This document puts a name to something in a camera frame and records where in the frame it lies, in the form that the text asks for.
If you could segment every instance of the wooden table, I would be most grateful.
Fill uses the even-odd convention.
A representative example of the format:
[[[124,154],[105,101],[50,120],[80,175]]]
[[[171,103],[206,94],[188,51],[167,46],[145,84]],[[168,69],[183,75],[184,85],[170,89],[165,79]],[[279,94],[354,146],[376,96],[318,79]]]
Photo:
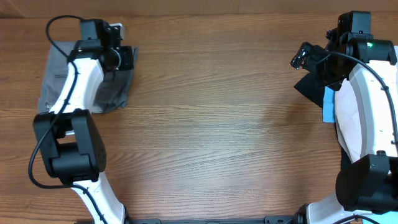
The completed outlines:
[[[94,115],[106,174],[134,218],[259,218],[293,214],[334,191],[340,146],[321,109],[293,86],[304,41],[326,44],[338,14],[109,17],[139,46],[127,107]],[[398,14],[373,34],[398,42]],[[32,121],[50,44],[48,19],[0,20],[0,223],[72,223],[90,214],[72,190],[30,183]],[[79,39],[77,21],[52,26]],[[37,179],[48,177],[41,157]]]

